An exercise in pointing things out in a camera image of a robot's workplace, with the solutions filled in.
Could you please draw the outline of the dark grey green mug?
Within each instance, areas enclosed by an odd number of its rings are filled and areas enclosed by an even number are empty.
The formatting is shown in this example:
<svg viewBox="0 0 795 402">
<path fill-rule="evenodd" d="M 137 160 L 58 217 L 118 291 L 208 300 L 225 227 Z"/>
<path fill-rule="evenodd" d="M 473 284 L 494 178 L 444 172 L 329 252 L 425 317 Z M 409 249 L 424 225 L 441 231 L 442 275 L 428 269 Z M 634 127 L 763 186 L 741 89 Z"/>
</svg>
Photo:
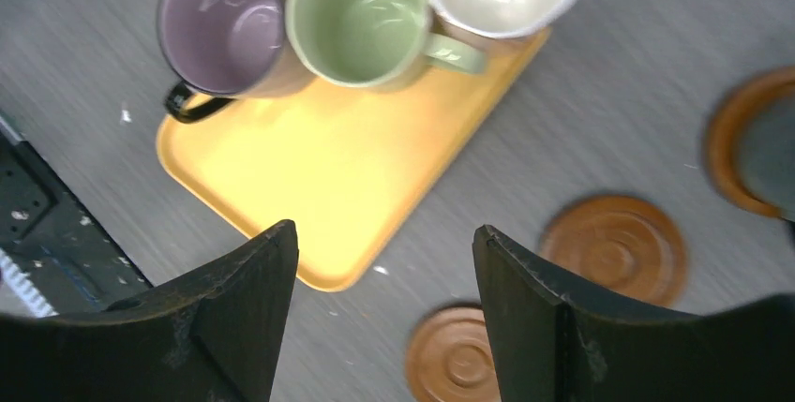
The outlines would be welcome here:
<svg viewBox="0 0 795 402">
<path fill-rule="evenodd" d="M 741 136 L 738 171 L 759 200 L 794 219 L 794 98 L 775 101 Z"/>
</svg>

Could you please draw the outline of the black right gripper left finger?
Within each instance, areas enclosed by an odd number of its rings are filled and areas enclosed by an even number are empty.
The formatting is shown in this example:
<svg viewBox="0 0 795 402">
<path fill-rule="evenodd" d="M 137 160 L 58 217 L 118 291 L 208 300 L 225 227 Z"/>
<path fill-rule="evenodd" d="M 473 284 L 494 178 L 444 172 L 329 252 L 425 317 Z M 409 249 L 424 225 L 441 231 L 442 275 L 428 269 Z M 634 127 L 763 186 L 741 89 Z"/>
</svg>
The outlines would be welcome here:
<svg viewBox="0 0 795 402">
<path fill-rule="evenodd" d="M 299 248 L 282 220 L 94 313 L 1 319 L 5 401 L 266 401 Z"/>
</svg>

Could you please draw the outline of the yellow plastic tray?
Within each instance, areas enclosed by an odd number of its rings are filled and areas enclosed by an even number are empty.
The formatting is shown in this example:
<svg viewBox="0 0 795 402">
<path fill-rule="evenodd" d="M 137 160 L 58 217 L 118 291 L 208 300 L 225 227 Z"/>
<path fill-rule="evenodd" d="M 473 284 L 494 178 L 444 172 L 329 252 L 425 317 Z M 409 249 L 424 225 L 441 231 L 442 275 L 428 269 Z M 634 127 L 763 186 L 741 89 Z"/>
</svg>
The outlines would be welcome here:
<svg viewBox="0 0 795 402">
<path fill-rule="evenodd" d="M 344 290 L 447 169 L 548 37 L 492 58 L 481 74 L 428 67 L 391 92 L 317 75 L 302 91 L 238 99 L 192 124 L 167 113 L 164 169 L 242 233 L 282 219 L 298 235 L 297 275 Z"/>
</svg>

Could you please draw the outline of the light green mug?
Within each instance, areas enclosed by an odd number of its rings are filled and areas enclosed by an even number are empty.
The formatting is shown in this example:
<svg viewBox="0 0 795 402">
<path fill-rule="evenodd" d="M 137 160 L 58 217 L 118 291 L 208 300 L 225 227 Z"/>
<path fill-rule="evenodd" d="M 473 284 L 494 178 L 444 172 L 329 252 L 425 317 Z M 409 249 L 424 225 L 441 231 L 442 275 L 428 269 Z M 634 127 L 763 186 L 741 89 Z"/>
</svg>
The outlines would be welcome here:
<svg viewBox="0 0 795 402">
<path fill-rule="evenodd" d="M 487 55 L 433 30 L 428 0 L 286 0 L 290 42 L 304 66 L 342 87 L 397 91 L 428 67 L 481 74 Z"/>
</svg>

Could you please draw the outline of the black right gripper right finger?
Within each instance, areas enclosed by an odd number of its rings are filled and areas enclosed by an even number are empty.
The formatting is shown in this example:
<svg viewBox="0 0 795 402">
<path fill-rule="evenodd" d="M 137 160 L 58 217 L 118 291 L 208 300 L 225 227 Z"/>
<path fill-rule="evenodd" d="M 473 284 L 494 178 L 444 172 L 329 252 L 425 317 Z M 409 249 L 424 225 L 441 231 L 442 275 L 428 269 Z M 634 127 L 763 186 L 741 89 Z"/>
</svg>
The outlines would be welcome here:
<svg viewBox="0 0 795 402">
<path fill-rule="evenodd" d="M 794 297 L 710 315 L 600 287 L 485 225 L 476 279 L 505 401 L 790 401 Z"/>
</svg>

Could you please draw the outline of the brown wooden coaster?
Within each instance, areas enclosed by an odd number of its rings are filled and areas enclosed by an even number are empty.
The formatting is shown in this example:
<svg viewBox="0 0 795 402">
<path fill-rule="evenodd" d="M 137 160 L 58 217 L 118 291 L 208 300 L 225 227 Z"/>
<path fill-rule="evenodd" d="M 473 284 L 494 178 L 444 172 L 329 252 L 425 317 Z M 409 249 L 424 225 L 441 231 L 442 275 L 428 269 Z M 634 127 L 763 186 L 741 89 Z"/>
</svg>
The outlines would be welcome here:
<svg viewBox="0 0 795 402">
<path fill-rule="evenodd" d="M 743 183 L 738 154 L 741 135 L 776 100 L 794 93 L 794 67 L 761 71 L 729 90 L 706 127 L 703 156 L 713 187 L 728 202 L 760 216 L 783 219 L 785 211 Z"/>
<path fill-rule="evenodd" d="M 482 308 L 449 305 L 418 322 L 404 375 L 417 401 L 500 401 Z"/>
<path fill-rule="evenodd" d="M 547 224 L 538 254 L 608 290 L 671 307 L 688 277 L 688 249 L 676 223 L 656 205 L 596 195 L 563 208 Z"/>
</svg>

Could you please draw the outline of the purple mug black handle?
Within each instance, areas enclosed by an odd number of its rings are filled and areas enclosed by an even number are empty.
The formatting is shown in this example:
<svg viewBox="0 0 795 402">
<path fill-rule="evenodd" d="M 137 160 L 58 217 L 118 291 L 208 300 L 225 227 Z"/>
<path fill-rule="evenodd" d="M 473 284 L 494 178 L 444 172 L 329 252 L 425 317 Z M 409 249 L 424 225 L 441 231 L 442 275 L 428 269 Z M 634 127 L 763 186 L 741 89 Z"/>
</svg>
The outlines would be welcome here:
<svg viewBox="0 0 795 402">
<path fill-rule="evenodd" d="M 157 40 L 179 78 L 164 107 L 183 124 L 238 99 L 296 94 L 314 79 L 288 39 L 284 0 L 159 0 Z"/>
</svg>

